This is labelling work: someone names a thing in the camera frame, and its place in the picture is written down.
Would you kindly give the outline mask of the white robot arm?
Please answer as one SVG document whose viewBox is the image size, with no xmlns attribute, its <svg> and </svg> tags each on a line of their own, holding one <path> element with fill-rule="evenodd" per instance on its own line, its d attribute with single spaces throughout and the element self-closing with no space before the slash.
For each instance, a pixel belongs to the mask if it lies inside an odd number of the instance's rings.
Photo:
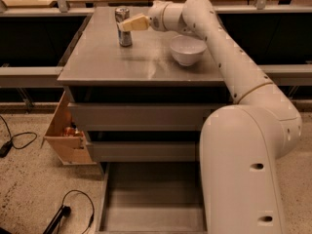
<svg viewBox="0 0 312 234">
<path fill-rule="evenodd" d="M 154 2 L 123 31 L 194 34 L 210 51 L 233 102 L 212 113 L 200 136 L 209 234 L 287 234 L 276 161 L 297 145 L 299 112 L 220 24 L 209 0 Z"/>
</svg>

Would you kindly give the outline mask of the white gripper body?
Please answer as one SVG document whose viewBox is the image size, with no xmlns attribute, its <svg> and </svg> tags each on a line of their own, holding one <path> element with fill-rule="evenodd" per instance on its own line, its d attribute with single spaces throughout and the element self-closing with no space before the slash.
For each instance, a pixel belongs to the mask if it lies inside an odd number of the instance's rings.
<svg viewBox="0 0 312 234">
<path fill-rule="evenodd" d="M 168 31 L 166 22 L 169 5 L 169 2 L 154 1 L 153 5 L 148 10 L 149 24 L 154 30 L 162 32 Z"/>
</svg>

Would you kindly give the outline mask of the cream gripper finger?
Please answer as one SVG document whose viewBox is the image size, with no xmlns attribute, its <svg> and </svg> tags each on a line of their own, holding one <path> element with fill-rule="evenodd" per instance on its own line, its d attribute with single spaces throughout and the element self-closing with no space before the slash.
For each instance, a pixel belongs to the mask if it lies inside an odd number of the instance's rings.
<svg viewBox="0 0 312 234">
<path fill-rule="evenodd" d="M 117 26 L 123 32 L 147 30 L 149 27 L 149 17 L 144 14 L 138 14 L 122 22 L 118 22 Z"/>
</svg>

